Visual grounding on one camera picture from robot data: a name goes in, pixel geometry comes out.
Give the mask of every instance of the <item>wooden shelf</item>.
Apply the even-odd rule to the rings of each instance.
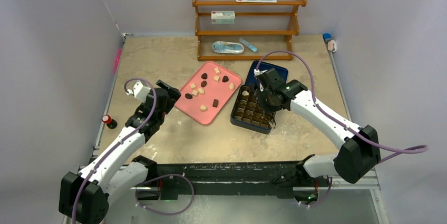
[[[242,55],[216,55],[216,56],[201,56],[200,42],[202,36],[268,36],[268,35],[283,35],[286,38],[287,49],[292,51],[291,37],[292,35],[299,34],[298,25],[298,7],[306,6],[307,0],[295,0],[295,1],[277,1],[276,3],[245,3],[234,1],[198,1],[192,0],[192,6],[196,10],[196,24],[195,24],[195,34],[197,36],[197,60],[258,60],[262,56],[242,56]],[[203,31],[200,29],[200,17],[210,17],[210,12],[200,12],[199,6],[218,6],[218,5],[290,5],[293,6],[291,12],[236,12],[236,17],[259,17],[259,16],[275,16],[275,17],[289,17],[289,24],[286,30],[283,31]],[[268,60],[292,60],[291,55],[273,56],[268,57]]]

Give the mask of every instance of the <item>metal frame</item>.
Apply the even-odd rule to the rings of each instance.
[[[335,78],[337,80],[337,85],[338,88],[340,90],[340,94],[342,96],[343,99],[343,103],[344,103],[344,107],[346,109],[346,114],[349,120],[351,120],[351,115],[349,113],[349,109],[346,103],[346,99],[345,99],[345,95],[343,92],[343,87],[341,85],[340,82],[340,78],[338,75],[338,70],[337,67],[335,65],[335,61],[334,61],[334,55],[332,54],[332,52],[328,52],[328,55],[331,59],[331,63],[332,63],[332,67],[334,69],[334,74],[335,74]],[[104,109],[104,114],[107,113],[107,111],[109,110],[109,105],[110,105],[110,101],[112,98],[112,93],[115,87],[115,83],[116,83],[116,78],[118,76],[118,71],[119,71],[119,65],[118,65],[118,70],[116,71],[115,77],[114,77],[114,81],[111,87],[111,92],[109,95],[109,98],[107,100],[105,109]],[[102,132],[103,132],[103,125],[101,125],[99,132],[98,132],[98,137],[96,139],[96,145],[94,147],[94,151],[93,151],[93,155],[92,158],[96,158],[99,155],[99,148],[100,148],[100,143],[101,143],[101,136],[102,136]],[[151,188],[151,187],[132,187],[130,190],[154,190],[156,188]],[[377,173],[375,169],[372,169],[370,172],[368,172],[363,178],[361,178],[356,184],[350,184],[348,182],[346,182],[345,180],[343,180],[340,177],[333,177],[333,190],[369,190],[371,193],[371,199],[374,202],[374,209],[376,211],[376,215],[377,215],[377,219],[378,222],[380,224],[389,224],[387,215],[386,215],[386,210],[383,204],[383,199],[382,199],[382,195],[380,192],[380,184],[379,181],[377,179]],[[294,187],[294,190],[315,190],[315,187]],[[63,224],[69,224],[69,218],[67,216],[64,217],[64,220],[62,222]]]

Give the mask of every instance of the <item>pink cutting board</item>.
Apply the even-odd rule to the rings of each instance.
[[[218,67],[220,74],[216,74],[214,68]],[[202,74],[206,73],[208,78],[203,80],[201,78]],[[219,82],[214,81],[215,76],[219,76]],[[222,78],[227,76],[229,81],[224,83]],[[202,81],[207,81],[207,86],[201,87],[200,83]],[[196,85],[196,88],[191,89],[189,86],[191,83]],[[235,84],[235,89],[230,89],[230,83]],[[242,79],[235,73],[229,71],[228,69],[220,66],[219,64],[208,61],[205,62],[202,67],[187,81],[187,83],[180,89],[182,94],[175,104],[175,106],[182,110],[184,113],[189,115],[191,118],[197,120],[200,124],[209,124],[219,113],[220,109],[227,103],[231,95],[237,90],[237,88],[242,83]],[[197,96],[192,96],[192,99],[187,99],[184,95],[191,94],[193,90],[199,90],[202,88],[205,90],[205,94],[198,93]],[[219,100],[218,106],[212,107],[214,99]],[[204,105],[208,108],[206,112],[200,110],[200,106]]]

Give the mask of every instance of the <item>marble countertop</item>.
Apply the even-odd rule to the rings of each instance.
[[[277,37],[246,40],[258,47],[260,55],[285,47],[284,41]],[[292,40],[294,52],[301,55],[312,69],[317,97],[347,117],[321,35],[294,36]],[[202,47],[210,47],[211,43],[211,40],[202,41]],[[309,75],[299,60],[270,62],[287,68],[288,80],[297,79],[310,88]],[[161,79],[180,89],[203,63],[197,61],[197,38],[194,36],[127,37],[109,107],[109,115],[118,122],[118,127],[114,130],[104,128],[100,151],[118,136],[121,127],[140,104],[125,94],[123,84],[127,79],[142,77],[154,84]],[[237,73],[244,82],[252,61],[217,63]],[[233,95],[208,125],[199,124],[173,108],[160,130],[128,162],[138,155],[158,163],[287,161],[300,160],[309,154],[337,152],[327,137],[292,112],[277,112],[277,126],[270,134],[232,125],[230,113],[235,100],[236,95]]]

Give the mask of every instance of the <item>purple cable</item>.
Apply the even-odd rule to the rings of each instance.
[[[340,120],[338,120],[338,119],[332,117],[330,114],[328,114],[327,112],[325,112],[325,111],[319,106],[319,104],[316,103],[317,98],[316,98],[316,96],[315,96],[315,82],[314,82],[314,76],[312,75],[312,71],[310,70],[309,65],[307,65],[307,63],[304,61],[304,59],[301,58],[299,55],[297,55],[297,54],[295,54],[295,53],[293,53],[293,52],[290,52],[290,51],[285,51],[285,50],[273,51],[273,52],[270,52],[270,53],[266,54],[264,57],[261,58],[261,60],[259,60],[258,64],[256,65],[256,69],[259,69],[259,65],[261,64],[261,62],[262,62],[267,56],[269,56],[269,55],[271,55],[271,54],[273,54],[273,53],[288,53],[288,54],[291,54],[291,55],[293,55],[294,57],[298,58],[298,59],[304,64],[304,66],[305,66],[306,69],[307,69],[307,72],[309,72],[309,76],[310,76],[310,85],[311,85],[311,90],[310,90],[310,91],[311,91],[311,93],[312,93],[312,100],[314,101],[315,106],[316,106],[316,107],[318,108],[318,110],[319,110],[322,114],[324,114],[326,117],[328,117],[329,119],[331,119],[331,120],[334,121],[335,123],[341,125],[343,128],[346,128],[346,127],[347,127],[346,124],[344,124],[344,123],[341,122]],[[389,155],[388,157],[383,158],[379,163],[382,163],[382,162],[384,162],[384,161],[386,161],[386,160],[389,160],[390,158],[393,158],[393,157],[395,157],[395,156],[397,156],[397,155],[400,155],[400,154],[419,154],[419,153],[423,153],[423,152],[425,152],[425,151],[427,151],[427,150],[429,149],[429,147],[428,147],[427,145],[418,145],[418,146],[410,147],[410,148],[407,148],[407,149],[395,149],[395,148],[387,147],[387,146],[384,146],[384,145],[375,143],[375,142],[373,142],[373,141],[371,141],[371,140],[368,140],[367,138],[363,137],[363,136],[362,136],[361,134],[359,134],[358,132],[354,131],[352,128],[348,128],[348,130],[349,130],[349,132],[351,132],[351,133],[353,133],[354,135],[356,135],[357,137],[359,137],[362,141],[364,141],[364,142],[366,142],[366,143],[368,143],[368,144],[370,144],[370,145],[373,145],[373,146],[375,146],[375,147],[377,147],[377,148],[380,148],[380,149],[384,149],[384,150],[388,150],[388,151],[394,152],[394,154],[391,154],[391,155]]]
[[[300,204],[300,206],[305,206],[305,207],[315,207],[315,206],[317,206],[318,204],[320,204],[327,197],[327,195],[329,194],[329,191],[331,190],[331,188],[332,188],[332,177],[329,177],[329,186],[327,187],[327,190],[323,194],[323,196],[319,200],[317,200],[317,202],[315,202],[313,204]]]
[[[155,92],[155,88],[152,86],[152,84],[151,84],[149,81],[147,81],[147,80],[145,80],[145,79],[143,79],[143,78],[132,78],[132,79],[127,80],[127,81],[124,83],[124,91],[125,91],[126,93],[127,93],[127,88],[126,88],[127,84],[128,84],[130,81],[133,81],[133,80],[140,80],[140,81],[143,81],[143,82],[145,82],[146,84],[148,84],[148,85],[150,86],[152,92],[153,92],[154,101],[153,101],[153,105],[152,105],[151,111],[149,112],[149,115],[146,117],[146,119],[144,119],[144,121],[141,122],[141,124],[140,124],[137,128],[135,128],[132,132],[130,132],[128,135],[124,136],[123,139],[121,140],[121,142],[124,142],[124,141],[127,140],[130,136],[132,136],[134,133],[138,132],[138,131],[140,130],[140,128],[142,128],[142,127],[149,121],[149,119],[151,118],[152,114],[154,113],[154,110],[155,110],[155,104],[157,103],[157,93]],[[105,159],[106,159],[106,158],[107,158],[107,157],[108,157],[108,156],[109,156],[115,149],[117,149],[117,147],[118,147],[119,145],[121,145],[120,142],[116,143],[113,147],[111,147],[111,148],[104,154],[104,156],[103,156],[100,160],[98,160],[98,162],[95,164],[95,166],[93,167],[93,169],[96,170],[96,169],[101,165],[101,163],[102,163],[102,162],[103,162],[103,161],[104,161],[104,160],[105,160]],[[76,209],[77,209],[77,203],[79,202],[79,198],[81,197],[81,192],[82,192],[82,190],[84,190],[84,187],[85,187],[85,185],[87,184],[87,181],[90,179],[90,177],[92,177],[92,175],[93,175],[93,170],[91,170],[91,171],[89,172],[89,174],[85,177],[84,181],[82,181],[82,184],[81,184],[81,186],[79,187],[79,190],[77,191],[76,198],[74,199],[74,202],[73,202],[73,210],[72,210],[72,212],[71,212],[72,224],[76,224]]]
[[[182,212],[188,210],[188,208],[192,205],[192,202],[193,202],[193,200],[194,200],[194,187],[192,186],[191,181],[189,181],[189,180],[188,180],[187,178],[185,178],[184,176],[179,175],[179,174],[167,174],[167,175],[162,175],[162,176],[159,176],[159,177],[157,177],[157,178],[153,178],[153,179],[151,179],[151,180],[145,181],[145,182],[143,182],[142,184],[148,184],[148,183],[151,183],[151,182],[153,182],[153,181],[156,181],[156,180],[159,180],[159,179],[162,179],[162,178],[167,178],[167,177],[170,177],[170,176],[173,176],[173,177],[179,177],[179,178],[183,178],[183,179],[185,179],[185,180],[188,182],[189,187],[191,187],[191,200],[189,201],[188,205],[187,205],[185,208],[183,208],[182,210],[180,210],[180,211],[178,211],[178,212],[161,212],[161,211],[157,211],[157,210],[155,210],[155,209],[149,208],[149,207],[143,205],[142,203],[140,203],[140,202],[138,201],[138,196],[137,196],[137,193],[138,193],[138,192],[136,191],[136,192],[135,192],[135,200],[137,201],[138,206],[141,207],[141,208],[143,208],[143,209],[149,210],[149,211],[151,211],[151,212],[157,213],[157,214],[159,214],[159,215],[166,215],[166,216],[179,215],[179,214],[181,214]]]

